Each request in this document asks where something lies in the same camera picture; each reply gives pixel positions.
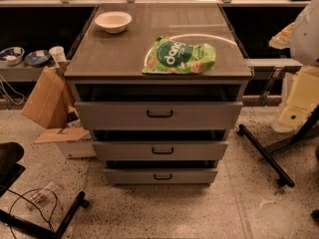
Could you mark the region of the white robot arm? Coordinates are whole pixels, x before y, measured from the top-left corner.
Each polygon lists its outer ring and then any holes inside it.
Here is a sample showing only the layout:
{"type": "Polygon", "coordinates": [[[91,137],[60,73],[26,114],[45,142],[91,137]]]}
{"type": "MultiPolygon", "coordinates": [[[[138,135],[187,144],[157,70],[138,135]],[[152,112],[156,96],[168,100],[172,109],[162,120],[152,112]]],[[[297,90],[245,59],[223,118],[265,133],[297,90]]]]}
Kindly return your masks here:
{"type": "Polygon", "coordinates": [[[272,123],[275,131],[290,132],[319,105],[319,0],[311,0],[293,23],[271,38],[269,46],[288,48],[291,58],[302,65],[272,123]]]}

